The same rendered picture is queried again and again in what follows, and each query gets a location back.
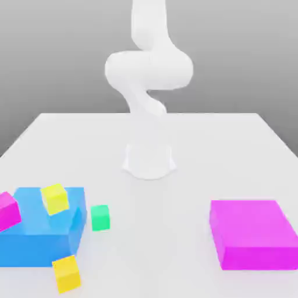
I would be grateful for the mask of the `small green cube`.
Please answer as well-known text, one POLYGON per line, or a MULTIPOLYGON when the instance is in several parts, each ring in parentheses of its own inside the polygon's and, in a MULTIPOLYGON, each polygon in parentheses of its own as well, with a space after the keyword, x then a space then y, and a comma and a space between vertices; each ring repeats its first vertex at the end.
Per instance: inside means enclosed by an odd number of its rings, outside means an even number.
POLYGON ((91 226, 92 231, 110 229, 110 215, 107 205, 91 206, 91 226))

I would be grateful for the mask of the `small lime yellow cube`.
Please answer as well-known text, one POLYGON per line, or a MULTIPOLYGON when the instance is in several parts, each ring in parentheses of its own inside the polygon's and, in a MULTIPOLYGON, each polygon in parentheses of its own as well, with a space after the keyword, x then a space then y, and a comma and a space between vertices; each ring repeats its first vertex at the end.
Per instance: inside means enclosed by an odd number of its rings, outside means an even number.
POLYGON ((68 193, 60 183, 41 188, 41 196, 49 215, 69 209, 68 193))

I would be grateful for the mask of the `large magenta box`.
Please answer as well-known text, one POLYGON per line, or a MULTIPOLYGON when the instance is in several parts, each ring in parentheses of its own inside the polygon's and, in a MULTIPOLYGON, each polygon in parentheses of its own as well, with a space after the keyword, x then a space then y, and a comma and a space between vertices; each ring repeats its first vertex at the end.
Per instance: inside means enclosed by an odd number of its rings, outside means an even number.
POLYGON ((222 270, 298 270, 298 235, 275 200, 212 200, 222 270))

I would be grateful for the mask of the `small golden yellow cube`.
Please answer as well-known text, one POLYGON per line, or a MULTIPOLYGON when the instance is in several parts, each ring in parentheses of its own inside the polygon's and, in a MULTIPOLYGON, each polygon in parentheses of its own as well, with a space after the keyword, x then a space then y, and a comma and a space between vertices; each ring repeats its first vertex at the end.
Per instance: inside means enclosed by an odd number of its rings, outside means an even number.
POLYGON ((79 268, 74 255, 52 262, 59 293, 65 293, 81 286, 79 268))

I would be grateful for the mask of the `small magenta cube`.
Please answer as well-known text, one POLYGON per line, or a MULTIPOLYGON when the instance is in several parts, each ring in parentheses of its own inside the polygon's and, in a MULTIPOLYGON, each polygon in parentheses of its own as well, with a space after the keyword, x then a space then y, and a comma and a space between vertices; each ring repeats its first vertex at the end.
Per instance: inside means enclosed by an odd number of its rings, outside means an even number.
POLYGON ((21 221, 18 202, 7 191, 0 193, 0 232, 21 221))

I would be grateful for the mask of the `large blue box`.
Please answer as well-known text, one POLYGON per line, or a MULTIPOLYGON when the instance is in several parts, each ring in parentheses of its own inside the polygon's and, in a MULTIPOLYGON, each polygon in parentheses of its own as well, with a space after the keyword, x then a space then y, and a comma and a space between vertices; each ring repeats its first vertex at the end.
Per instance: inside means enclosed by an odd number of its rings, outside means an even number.
POLYGON ((50 267, 53 261, 75 255, 87 220, 82 187, 66 188, 69 209, 49 215, 39 187, 20 187, 14 193, 22 221, 0 232, 0 267, 50 267))

